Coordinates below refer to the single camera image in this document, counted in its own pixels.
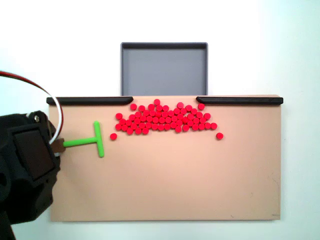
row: beige surface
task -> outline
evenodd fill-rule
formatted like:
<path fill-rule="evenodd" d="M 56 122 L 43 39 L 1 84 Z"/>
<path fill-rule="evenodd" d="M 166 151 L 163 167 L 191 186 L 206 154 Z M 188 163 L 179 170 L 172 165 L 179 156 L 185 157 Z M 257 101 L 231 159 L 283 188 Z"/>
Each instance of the beige surface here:
<path fill-rule="evenodd" d="M 158 98 L 170 108 L 198 104 L 194 96 Z M 115 114 L 128 118 L 129 105 L 64 106 L 63 112 L 66 141 L 93 137 L 93 122 L 101 123 L 105 157 L 96 144 L 66 149 L 52 221 L 280 219 L 280 106 L 206 106 L 216 130 L 131 136 L 115 131 Z M 57 119 L 50 106 L 50 120 Z"/>

